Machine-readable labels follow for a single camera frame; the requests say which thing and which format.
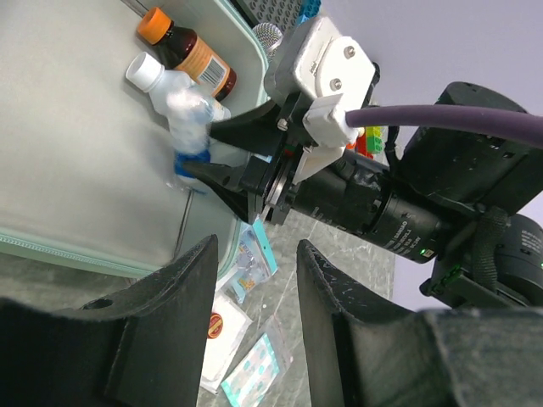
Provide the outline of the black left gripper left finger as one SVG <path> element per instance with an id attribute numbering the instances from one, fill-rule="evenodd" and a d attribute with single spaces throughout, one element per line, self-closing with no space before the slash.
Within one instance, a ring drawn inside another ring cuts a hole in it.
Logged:
<path id="1" fill-rule="evenodd" d="M 2 405 L 196 405 L 217 271 L 212 235 L 79 309 L 3 298 Z"/>

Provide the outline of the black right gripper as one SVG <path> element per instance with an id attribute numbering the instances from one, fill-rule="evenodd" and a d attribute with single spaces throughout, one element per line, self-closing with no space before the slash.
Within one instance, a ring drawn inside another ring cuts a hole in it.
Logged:
<path id="1" fill-rule="evenodd" d="M 409 186 L 395 151 L 399 127 L 388 129 L 386 164 L 345 152 L 315 175 L 294 182 L 302 149 L 310 146 L 302 115 L 310 100 L 301 92 L 284 105 L 267 101 L 215 122 L 210 137 L 249 153 L 272 156 L 232 167 L 186 161 L 182 168 L 208 186 L 243 222 L 267 210 L 282 224 L 295 210 L 419 264 L 437 257 L 450 235 L 450 217 Z"/>

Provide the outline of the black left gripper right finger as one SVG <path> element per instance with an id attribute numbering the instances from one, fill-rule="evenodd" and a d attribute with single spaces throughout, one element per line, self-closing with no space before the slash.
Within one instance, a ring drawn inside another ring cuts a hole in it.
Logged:
<path id="1" fill-rule="evenodd" d="M 541 405 L 541 309 L 413 312 L 306 240 L 296 272 L 312 405 Z"/>

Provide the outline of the blue white bandage roll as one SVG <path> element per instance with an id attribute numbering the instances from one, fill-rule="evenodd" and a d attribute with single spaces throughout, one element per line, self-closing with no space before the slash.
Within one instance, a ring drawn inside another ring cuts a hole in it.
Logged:
<path id="1" fill-rule="evenodd" d="M 209 126 L 213 103 L 195 85 L 174 85 L 165 96 L 166 119 L 174 148 L 174 173 L 183 189 L 202 190 L 198 180 L 182 168 L 186 161 L 208 163 Z"/>

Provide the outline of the white gauze packet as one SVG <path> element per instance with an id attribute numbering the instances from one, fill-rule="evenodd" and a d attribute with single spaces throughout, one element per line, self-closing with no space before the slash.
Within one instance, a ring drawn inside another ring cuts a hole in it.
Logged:
<path id="1" fill-rule="evenodd" d="M 217 394 L 252 320 L 221 291 L 216 292 L 213 312 L 221 315 L 224 327 L 218 338 L 206 340 L 200 386 Z"/>

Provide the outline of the brown orange-cap medicine bottle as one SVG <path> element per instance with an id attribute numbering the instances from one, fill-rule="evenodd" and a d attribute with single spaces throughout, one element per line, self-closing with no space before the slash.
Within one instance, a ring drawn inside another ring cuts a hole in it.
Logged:
<path id="1" fill-rule="evenodd" d="M 138 35 L 155 48 L 168 70 L 181 70 L 224 100 L 237 83 L 237 73 L 196 31 L 175 22 L 160 8 L 151 8 L 137 27 Z"/>

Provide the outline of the white green-label bottle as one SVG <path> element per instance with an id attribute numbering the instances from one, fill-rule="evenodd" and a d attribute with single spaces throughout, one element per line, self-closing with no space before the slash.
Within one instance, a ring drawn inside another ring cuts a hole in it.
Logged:
<path id="1" fill-rule="evenodd" d="M 126 79 L 146 93 L 154 110 L 201 125 L 228 120 L 231 112 L 180 70 L 167 70 L 149 53 L 139 53 L 126 70 Z"/>

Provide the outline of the mint green medicine case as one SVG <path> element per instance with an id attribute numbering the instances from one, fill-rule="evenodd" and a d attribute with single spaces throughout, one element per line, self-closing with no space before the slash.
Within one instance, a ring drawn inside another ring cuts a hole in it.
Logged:
<path id="1" fill-rule="evenodd" d="M 241 222 L 175 178 L 164 118 L 125 78 L 151 1 L 1 4 L 1 250 L 140 277 Z"/>

